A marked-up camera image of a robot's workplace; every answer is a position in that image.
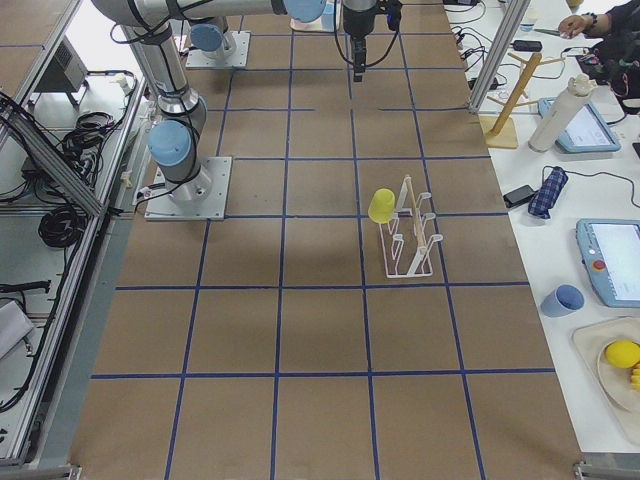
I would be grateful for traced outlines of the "person's hand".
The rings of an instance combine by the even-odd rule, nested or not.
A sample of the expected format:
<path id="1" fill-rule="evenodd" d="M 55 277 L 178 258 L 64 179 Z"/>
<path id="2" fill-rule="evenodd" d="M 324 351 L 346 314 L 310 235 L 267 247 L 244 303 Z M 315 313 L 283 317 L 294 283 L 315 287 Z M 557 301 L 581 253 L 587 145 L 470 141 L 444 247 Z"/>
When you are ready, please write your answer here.
<path id="1" fill-rule="evenodd" d="M 593 18 L 590 15 L 571 15 L 563 19 L 557 30 L 561 38 L 570 39 L 586 32 L 593 26 Z"/>

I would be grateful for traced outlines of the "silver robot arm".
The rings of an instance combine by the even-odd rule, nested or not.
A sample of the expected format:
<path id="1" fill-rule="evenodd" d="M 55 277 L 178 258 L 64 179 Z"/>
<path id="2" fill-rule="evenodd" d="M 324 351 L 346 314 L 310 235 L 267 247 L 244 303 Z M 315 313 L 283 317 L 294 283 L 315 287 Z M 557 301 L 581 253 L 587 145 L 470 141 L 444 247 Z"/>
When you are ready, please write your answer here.
<path id="1" fill-rule="evenodd" d="M 182 20 L 204 29 L 196 46 L 224 52 L 231 36 L 226 18 L 235 15 L 287 15 L 301 22 L 319 18 L 324 1 L 95 1 L 106 18 L 122 28 L 124 44 L 138 46 L 137 62 L 155 86 L 161 122 L 148 137 L 149 151 L 174 202 L 209 193 L 213 180 L 198 157 L 206 123 L 204 100 L 187 80 L 170 22 Z"/>
<path id="2" fill-rule="evenodd" d="M 226 23 L 194 23 L 190 40 L 193 47 L 210 58 L 228 57 L 236 51 L 236 42 Z"/>

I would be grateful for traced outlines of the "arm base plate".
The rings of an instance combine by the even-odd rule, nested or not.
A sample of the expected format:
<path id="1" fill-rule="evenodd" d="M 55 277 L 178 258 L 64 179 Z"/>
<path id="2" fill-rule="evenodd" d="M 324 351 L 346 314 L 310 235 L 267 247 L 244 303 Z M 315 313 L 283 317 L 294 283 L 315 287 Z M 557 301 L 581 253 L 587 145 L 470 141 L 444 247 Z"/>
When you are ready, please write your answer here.
<path id="1" fill-rule="evenodd" d="M 188 53 L 186 68 L 194 70 L 245 69 L 248 60 L 251 33 L 228 31 L 215 51 L 194 49 Z"/>
<path id="2" fill-rule="evenodd" d="M 231 157 L 203 157 L 198 176 L 166 195 L 160 188 L 146 203 L 148 221 L 223 220 L 232 169 Z"/>

